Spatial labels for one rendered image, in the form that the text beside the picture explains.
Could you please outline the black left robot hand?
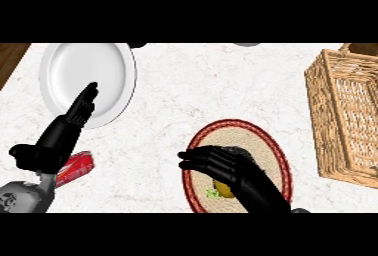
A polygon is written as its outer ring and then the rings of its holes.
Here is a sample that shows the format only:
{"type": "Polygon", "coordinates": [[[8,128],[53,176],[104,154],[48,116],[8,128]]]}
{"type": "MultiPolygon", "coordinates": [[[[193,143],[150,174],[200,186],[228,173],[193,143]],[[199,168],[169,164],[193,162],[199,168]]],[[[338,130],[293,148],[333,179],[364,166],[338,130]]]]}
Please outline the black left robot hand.
{"type": "Polygon", "coordinates": [[[63,115],[58,115],[45,128],[33,145],[17,144],[8,154],[22,170],[56,174],[70,156],[81,129],[94,111],[97,83],[91,82],[78,94],[63,115]]]}

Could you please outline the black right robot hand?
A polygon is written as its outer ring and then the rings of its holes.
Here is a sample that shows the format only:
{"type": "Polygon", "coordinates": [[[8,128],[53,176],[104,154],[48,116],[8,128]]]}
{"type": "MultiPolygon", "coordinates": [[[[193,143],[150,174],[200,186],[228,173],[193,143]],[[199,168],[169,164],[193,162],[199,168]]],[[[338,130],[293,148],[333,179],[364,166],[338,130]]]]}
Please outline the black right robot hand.
{"type": "Polygon", "coordinates": [[[242,154],[219,146],[200,146],[177,153],[183,170],[206,174],[230,187],[249,213],[286,214],[290,206],[262,169],[242,154]]]}

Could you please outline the yellow lemon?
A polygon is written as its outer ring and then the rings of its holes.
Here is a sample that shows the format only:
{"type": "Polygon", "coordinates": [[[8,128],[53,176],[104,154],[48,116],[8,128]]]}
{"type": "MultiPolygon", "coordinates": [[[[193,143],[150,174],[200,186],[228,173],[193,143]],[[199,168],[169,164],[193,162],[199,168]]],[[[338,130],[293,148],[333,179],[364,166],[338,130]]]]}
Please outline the yellow lemon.
{"type": "Polygon", "coordinates": [[[214,188],[218,191],[218,194],[219,194],[221,197],[224,197],[224,198],[233,198],[234,197],[234,195],[231,193],[231,190],[230,190],[230,187],[224,183],[214,180],[212,184],[214,184],[214,188]]]}

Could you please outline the red-rimmed woven round placemat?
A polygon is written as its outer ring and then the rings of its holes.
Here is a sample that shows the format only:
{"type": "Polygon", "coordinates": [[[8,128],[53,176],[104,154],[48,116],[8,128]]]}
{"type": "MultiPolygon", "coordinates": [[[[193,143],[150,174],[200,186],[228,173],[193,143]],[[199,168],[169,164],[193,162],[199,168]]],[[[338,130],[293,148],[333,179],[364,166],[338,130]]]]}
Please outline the red-rimmed woven round placemat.
{"type": "MultiPolygon", "coordinates": [[[[292,201],[292,177],[289,164],[280,147],[267,132],[239,119],[222,119],[209,123],[193,136],[187,148],[205,145],[243,149],[281,193],[292,201]]],[[[181,171],[183,189],[194,213],[245,213],[234,198],[218,196],[209,176],[196,171],[181,171]]]]}

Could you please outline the wicker basket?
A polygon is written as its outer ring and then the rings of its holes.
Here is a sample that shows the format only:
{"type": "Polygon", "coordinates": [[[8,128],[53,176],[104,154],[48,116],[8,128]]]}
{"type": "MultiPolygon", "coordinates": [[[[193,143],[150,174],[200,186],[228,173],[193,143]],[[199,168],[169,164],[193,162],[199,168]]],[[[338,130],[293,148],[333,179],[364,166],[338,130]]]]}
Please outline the wicker basket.
{"type": "Polygon", "coordinates": [[[321,50],[304,78],[318,175],[378,189],[378,43],[321,50]]]}

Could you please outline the red can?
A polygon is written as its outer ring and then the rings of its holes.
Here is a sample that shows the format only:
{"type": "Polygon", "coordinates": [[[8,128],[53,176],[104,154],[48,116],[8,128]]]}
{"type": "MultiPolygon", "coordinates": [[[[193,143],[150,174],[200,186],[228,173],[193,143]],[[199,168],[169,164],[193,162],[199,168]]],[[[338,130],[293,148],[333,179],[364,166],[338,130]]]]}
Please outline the red can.
{"type": "Polygon", "coordinates": [[[63,186],[70,181],[89,173],[94,168],[94,161],[89,151],[81,151],[69,156],[64,166],[56,175],[56,187],[63,186]]]}

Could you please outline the white round plate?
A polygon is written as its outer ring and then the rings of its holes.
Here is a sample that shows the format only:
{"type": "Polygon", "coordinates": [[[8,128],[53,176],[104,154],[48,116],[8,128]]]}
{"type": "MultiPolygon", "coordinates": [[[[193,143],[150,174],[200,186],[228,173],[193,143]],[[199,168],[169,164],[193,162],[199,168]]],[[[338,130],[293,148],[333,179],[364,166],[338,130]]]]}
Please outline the white round plate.
{"type": "Polygon", "coordinates": [[[107,125],[123,112],[135,88],[135,62],[125,43],[53,43],[39,65],[39,91],[54,116],[66,113],[91,82],[97,83],[94,111],[84,125],[107,125]]]}

